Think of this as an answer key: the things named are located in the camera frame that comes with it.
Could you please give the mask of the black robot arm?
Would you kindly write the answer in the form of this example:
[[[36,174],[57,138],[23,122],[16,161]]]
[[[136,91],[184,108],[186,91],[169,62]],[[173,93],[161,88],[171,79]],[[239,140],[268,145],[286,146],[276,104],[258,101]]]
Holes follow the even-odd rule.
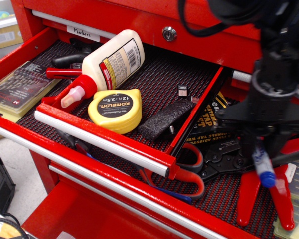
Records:
[[[299,0],[211,0],[209,6],[226,25],[258,28],[262,52],[245,100],[218,112],[218,125],[240,136],[244,157],[258,137],[275,157],[299,133],[299,104],[292,102],[299,89]]]

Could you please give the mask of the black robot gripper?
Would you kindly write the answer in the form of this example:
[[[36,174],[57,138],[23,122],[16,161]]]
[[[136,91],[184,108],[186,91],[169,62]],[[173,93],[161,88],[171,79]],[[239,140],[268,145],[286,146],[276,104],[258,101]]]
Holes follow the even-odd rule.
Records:
[[[241,154],[254,163],[257,136],[299,134],[299,105],[292,98],[299,89],[299,62],[258,60],[244,101],[216,113],[216,131],[242,134]],[[270,148],[272,164],[295,160],[294,140]]]

